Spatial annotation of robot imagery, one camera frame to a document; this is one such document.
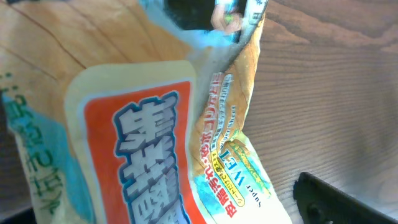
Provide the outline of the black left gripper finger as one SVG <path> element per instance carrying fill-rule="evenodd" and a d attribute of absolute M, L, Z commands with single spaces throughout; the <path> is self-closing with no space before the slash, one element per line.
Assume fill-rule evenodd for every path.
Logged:
<path fill-rule="evenodd" d="M 295 181 L 293 198 L 304 224 L 397 224 L 308 172 Z"/>

